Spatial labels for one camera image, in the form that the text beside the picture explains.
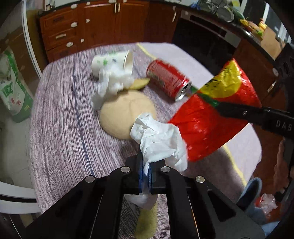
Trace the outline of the person's right hand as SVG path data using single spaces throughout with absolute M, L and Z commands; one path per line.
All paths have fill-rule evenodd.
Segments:
M 274 188 L 276 192 L 284 193 L 285 189 L 289 185 L 289 177 L 293 180 L 293 167 L 291 170 L 288 168 L 287 162 L 284 160 L 285 145 L 282 140 L 279 143 L 279 149 L 277 154 L 277 163 L 275 165 L 274 174 Z

